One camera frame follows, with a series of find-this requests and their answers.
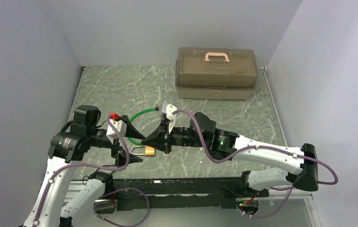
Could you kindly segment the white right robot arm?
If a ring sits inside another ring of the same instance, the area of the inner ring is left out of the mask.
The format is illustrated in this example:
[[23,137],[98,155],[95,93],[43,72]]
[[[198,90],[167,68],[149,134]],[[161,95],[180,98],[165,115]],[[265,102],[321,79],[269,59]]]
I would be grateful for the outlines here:
[[159,127],[141,142],[168,154],[172,146],[203,148],[210,160],[220,164],[229,160],[252,161],[271,166],[262,171],[244,171],[239,191],[251,196],[270,187],[291,185],[315,192],[318,186],[318,164],[314,145],[284,147],[256,141],[235,132],[216,128],[216,122],[201,112],[191,117],[190,126],[173,127],[163,117]]

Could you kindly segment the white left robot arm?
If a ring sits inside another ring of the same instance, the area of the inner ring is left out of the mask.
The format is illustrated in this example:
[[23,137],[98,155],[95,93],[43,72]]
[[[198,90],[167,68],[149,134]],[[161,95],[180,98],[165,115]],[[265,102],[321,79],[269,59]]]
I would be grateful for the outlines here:
[[[124,170],[137,162],[124,142],[124,137],[143,139],[126,115],[110,114],[108,128],[99,125],[101,111],[93,105],[80,105],[61,131],[52,137],[47,169],[36,202],[24,222],[26,227],[75,227],[98,198],[107,199],[115,190],[112,171]],[[95,166],[84,188],[65,202],[77,168],[83,166],[84,155],[92,148],[108,148],[115,164]]]

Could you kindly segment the brass padlock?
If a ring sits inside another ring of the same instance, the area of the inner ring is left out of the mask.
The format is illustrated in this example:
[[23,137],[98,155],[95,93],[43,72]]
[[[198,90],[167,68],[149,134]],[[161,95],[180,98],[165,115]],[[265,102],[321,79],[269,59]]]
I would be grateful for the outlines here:
[[155,156],[155,149],[149,146],[134,146],[131,148],[131,153],[136,156]]

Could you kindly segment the brown plastic toolbox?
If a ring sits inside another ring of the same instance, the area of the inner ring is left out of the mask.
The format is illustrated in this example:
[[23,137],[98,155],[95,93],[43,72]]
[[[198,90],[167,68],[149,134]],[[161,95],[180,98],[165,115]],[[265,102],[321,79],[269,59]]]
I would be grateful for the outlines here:
[[251,49],[180,47],[175,65],[179,98],[246,100],[260,70]]

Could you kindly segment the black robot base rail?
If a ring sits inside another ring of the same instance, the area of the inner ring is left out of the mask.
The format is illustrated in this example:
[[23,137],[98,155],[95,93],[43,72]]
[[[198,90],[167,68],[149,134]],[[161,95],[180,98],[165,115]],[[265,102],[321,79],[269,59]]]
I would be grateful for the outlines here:
[[269,191],[246,187],[240,177],[114,179],[98,197],[118,211],[219,207],[234,209],[242,200],[266,198]]

